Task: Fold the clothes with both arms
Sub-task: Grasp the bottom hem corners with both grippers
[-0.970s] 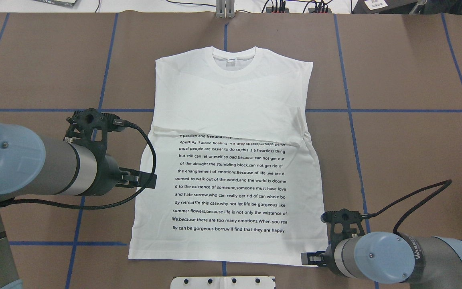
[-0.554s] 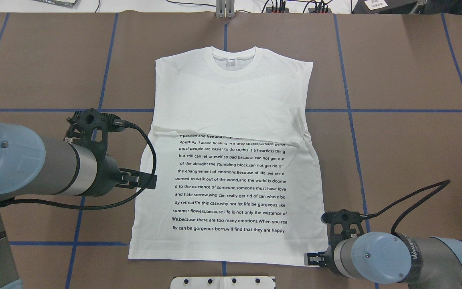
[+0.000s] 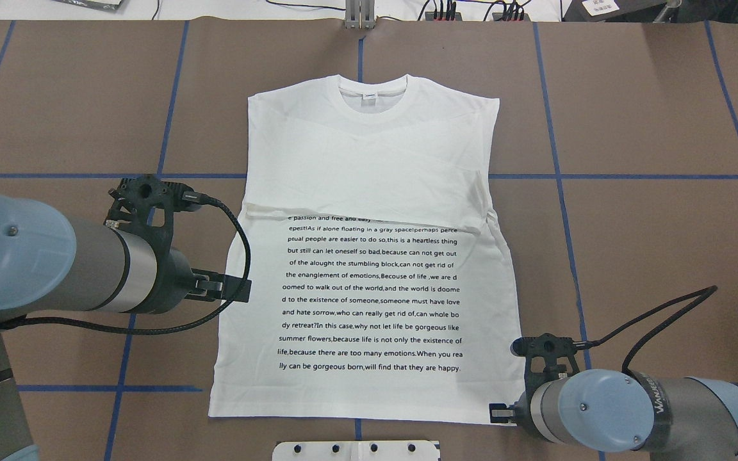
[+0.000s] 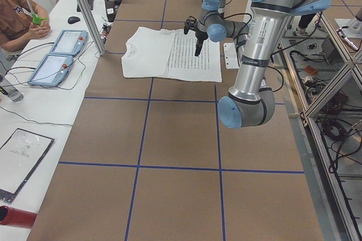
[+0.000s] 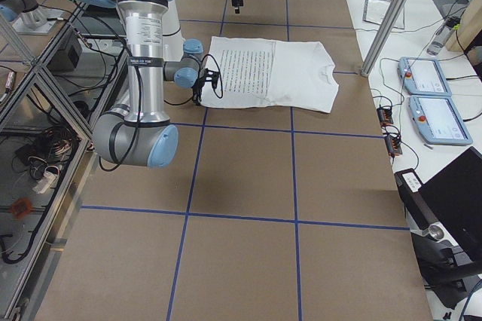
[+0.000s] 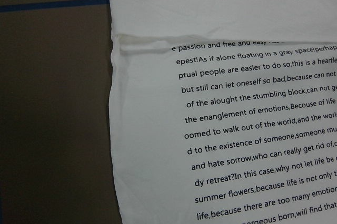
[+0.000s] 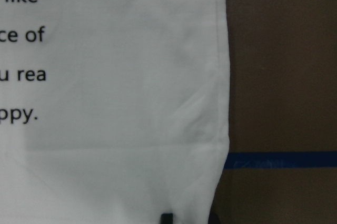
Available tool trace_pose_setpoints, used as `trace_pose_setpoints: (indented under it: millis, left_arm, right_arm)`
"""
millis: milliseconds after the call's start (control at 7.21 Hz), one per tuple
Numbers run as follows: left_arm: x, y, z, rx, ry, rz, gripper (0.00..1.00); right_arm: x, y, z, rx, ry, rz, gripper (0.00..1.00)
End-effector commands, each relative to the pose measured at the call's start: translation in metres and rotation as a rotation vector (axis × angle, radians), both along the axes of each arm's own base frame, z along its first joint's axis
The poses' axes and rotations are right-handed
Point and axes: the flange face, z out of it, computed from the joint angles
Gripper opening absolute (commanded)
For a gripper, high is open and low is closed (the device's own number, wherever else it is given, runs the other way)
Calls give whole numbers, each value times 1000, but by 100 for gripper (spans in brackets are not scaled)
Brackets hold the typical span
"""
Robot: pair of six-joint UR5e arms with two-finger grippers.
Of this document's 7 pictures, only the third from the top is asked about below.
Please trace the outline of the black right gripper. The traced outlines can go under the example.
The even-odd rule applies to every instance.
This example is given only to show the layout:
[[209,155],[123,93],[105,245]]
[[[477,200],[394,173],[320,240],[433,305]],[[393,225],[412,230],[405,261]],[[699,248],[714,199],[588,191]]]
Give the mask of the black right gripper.
[[490,403],[489,422],[515,423],[538,439],[572,439],[559,410],[562,385],[554,382],[580,373],[576,354],[583,348],[583,341],[549,333],[515,339],[512,353],[525,358],[525,392],[512,405]]

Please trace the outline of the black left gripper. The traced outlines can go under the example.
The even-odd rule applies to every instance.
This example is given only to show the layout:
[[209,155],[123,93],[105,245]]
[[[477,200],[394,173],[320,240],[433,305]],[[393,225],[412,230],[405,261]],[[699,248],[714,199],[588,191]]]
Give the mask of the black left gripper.
[[126,273],[105,301],[106,310],[164,313],[183,300],[249,302],[251,280],[191,268],[184,254],[172,246],[175,213],[194,212],[202,206],[193,188],[141,175],[123,178],[109,195],[113,202],[105,225],[125,248]]

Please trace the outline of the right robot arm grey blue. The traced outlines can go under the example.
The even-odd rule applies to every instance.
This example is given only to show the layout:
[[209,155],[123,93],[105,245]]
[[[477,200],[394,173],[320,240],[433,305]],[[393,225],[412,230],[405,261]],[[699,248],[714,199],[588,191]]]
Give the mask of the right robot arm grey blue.
[[492,403],[492,423],[531,437],[652,460],[738,459],[738,386],[698,377],[658,379],[639,371],[580,370],[583,344],[543,334],[513,341],[525,359],[525,390]]

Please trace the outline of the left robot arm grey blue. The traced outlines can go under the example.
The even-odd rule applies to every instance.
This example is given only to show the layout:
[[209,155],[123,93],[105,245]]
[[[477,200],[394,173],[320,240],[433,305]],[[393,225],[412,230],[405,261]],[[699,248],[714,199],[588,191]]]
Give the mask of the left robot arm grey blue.
[[[2,338],[15,328],[62,325],[132,336],[160,336],[202,326],[215,310],[167,328],[113,327],[44,311],[158,314],[184,300],[249,300],[250,245],[234,213],[219,199],[155,175],[125,178],[110,190],[102,224],[70,218],[44,202],[0,195],[0,460],[37,460]],[[242,239],[241,277],[192,268],[172,240],[175,215],[216,207]]]

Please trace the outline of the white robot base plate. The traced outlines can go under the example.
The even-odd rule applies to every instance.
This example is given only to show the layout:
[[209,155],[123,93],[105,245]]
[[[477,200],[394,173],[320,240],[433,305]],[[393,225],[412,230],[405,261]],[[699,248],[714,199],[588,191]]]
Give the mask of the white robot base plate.
[[272,460],[440,460],[439,443],[426,440],[281,442]]

